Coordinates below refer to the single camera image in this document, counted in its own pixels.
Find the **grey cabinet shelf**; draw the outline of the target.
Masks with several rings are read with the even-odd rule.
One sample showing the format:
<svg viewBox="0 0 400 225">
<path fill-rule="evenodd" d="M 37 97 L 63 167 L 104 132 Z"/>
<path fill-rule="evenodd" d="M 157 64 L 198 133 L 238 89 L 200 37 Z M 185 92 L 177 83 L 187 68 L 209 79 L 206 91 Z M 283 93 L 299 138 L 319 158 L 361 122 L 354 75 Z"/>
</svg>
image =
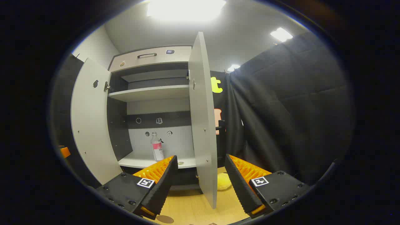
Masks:
<svg viewBox="0 0 400 225">
<path fill-rule="evenodd" d="M 108 97 L 123 102 L 152 101 L 189 97 L 189 85 L 172 85 L 138 88 L 108 94 Z"/>
</svg>

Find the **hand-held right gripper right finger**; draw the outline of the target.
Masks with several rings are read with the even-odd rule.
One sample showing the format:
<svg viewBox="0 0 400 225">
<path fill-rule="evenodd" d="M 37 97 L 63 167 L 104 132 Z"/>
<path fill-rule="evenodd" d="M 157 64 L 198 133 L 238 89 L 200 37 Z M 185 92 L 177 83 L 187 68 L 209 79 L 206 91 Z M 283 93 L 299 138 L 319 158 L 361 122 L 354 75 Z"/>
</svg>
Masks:
<svg viewBox="0 0 400 225">
<path fill-rule="evenodd" d="M 287 172 L 269 172 L 229 154 L 225 169 L 244 212 L 252 219 L 278 211 L 310 190 Z"/>
</svg>

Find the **yellow plush toy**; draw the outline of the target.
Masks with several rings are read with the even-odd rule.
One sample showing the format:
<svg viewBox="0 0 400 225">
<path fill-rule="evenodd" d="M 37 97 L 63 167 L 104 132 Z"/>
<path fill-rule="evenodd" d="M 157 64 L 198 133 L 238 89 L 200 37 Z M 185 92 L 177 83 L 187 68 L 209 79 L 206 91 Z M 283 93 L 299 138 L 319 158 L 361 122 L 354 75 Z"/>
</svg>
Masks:
<svg viewBox="0 0 400 225">
<path fill-rule="evenodd" d="M 230 188 L 232 185 L 229 175 L 226 172 L 217 174 L 217 190 L 223 191 Z"/>
</svg>

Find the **clear plastic bottle pink label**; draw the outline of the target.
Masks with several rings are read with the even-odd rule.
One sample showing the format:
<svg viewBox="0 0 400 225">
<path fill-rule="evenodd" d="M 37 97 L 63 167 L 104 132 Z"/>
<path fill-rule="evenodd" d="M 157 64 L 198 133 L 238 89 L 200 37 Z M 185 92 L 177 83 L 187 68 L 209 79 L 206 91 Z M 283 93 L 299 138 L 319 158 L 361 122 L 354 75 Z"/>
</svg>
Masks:
<svg viewBox="0 0 400 225">
<path fill-rule="evenodd" d="M 162 141 L 158 137 L 157 132 L 152 132 L 151 147 L 156 161 L 161 161 L 165 159 L 164 150 L 162 147 Z"/>
</svg>

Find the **black backdrop cloth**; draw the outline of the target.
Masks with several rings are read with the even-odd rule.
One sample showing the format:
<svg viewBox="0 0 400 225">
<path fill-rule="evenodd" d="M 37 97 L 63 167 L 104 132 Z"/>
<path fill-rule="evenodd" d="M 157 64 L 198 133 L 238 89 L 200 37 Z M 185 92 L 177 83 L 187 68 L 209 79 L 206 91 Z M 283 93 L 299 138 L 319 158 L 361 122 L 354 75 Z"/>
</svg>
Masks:
<svg viewBox="0 0 400 225">
<path fill-rule="evenodd" d="M 57 144 L 72 147 L 81 163 L 70 169 L 94 179 L 87 185 L 99 186 L 71 127 L 72 92 L 83 64 L 73 55 L 63 61 L 47 120 Z M 229 154 L 310 185 L 346 152 L 354 127 L 351 89 L 336 57 L 314 34 L 275 45 L 233 72 L 210 68 L 210 75 L 215 126 L 218 120 L 226 124 L 225 132 L 216 131 L 217 167 Z"/>
</svg>

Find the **grey and black cabinet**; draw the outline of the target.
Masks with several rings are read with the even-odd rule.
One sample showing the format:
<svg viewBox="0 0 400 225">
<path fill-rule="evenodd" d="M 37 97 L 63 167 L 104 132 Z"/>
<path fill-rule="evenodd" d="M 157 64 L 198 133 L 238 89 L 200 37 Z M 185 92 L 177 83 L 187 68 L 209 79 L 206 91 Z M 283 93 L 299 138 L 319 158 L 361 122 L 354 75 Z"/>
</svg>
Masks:
<svg viewBox="0 0 400 225">
<path fill-rule="evenodd" d="M 141 66 L 111 72 L 110 93 L 138 88 L 189 85 L 188 62 Z M 111 141 L 123 137 L 123 147 L 114 147 L 118 164 L 125 172 L 137 172 L 156 162 L 151 147 L 152 132 L 162 141 L 165 157 L 176 155 L 178 177 L 173 191 L 200 190 L 197 178 L 190 100 L 171 98 L 123 102 L 108 97 L 108 122 Z"/>
</svg>

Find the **grey cabinet drawer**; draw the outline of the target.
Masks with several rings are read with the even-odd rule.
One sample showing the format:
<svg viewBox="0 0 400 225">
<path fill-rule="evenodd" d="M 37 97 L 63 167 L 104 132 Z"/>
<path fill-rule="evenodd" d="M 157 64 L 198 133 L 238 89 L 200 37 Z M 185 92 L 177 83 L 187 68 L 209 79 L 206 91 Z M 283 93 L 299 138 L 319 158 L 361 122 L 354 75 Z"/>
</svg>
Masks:
<svg viewBox="0 0 400 225">
<path fill-rule="evenodd" d="M 166 63 L 185 63 L 189 61 L 191 51 L 192 46 L 151 47 L 130 51 L 114 56 L 108 70 L 114 73 L 141 66 Z M 146 53 L 157 53 L 157 56 L 137 58 L 138 55 Z"/>
</svg>

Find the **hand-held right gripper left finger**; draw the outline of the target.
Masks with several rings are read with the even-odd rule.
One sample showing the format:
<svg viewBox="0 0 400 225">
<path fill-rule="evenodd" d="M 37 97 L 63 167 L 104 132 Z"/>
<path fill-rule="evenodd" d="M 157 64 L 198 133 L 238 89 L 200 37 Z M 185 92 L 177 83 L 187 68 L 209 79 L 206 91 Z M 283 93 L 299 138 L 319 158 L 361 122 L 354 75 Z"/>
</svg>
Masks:
<svg viewBox="0 0 400 225">
<path fill-rule="evenodd" d="M 133 175 L 122 172 L 96 188 L 96 191 L 125 211 L 156 219 L 161 213 L 177 173 L 178 159 L 173 155 Z"/>
</svg>

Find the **grey cabinet door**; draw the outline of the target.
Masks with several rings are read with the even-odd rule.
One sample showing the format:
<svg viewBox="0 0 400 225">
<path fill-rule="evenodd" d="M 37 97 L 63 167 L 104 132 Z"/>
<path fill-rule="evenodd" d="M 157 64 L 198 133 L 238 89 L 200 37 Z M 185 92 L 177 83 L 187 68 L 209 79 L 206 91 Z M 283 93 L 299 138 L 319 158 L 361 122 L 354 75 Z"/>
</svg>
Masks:
<svg viewBox="0 0 400 225">
<path fill-rule="evenodd" d="M 86 58 L 72 91 L 71 127 L 78 152 L 93 177 L 104 185 L 122 170 L 117 162 L 108 129 L 108 91 L 111 73 Z"/>
<path fill-rule="evenodd" d="M 198 32 L 188 61 L 192 139 L 199 187 L 212 209 L 217 201 L 214 100 L 206 43 Z"/>
</svg>

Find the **large ceiling light panel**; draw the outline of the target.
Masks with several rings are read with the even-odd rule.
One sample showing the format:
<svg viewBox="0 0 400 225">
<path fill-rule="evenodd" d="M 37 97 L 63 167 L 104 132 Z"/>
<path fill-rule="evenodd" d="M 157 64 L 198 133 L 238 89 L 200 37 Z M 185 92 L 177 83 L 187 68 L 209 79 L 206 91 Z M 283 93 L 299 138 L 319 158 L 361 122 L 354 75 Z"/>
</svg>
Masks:
<svg viewBox="0 0 400 225">
<path fill-rule="evenodd" d="M 147 16 L 167 21 L 207 21 L 216 18 L 225 0 L 152 0 Z"/>
</svg>

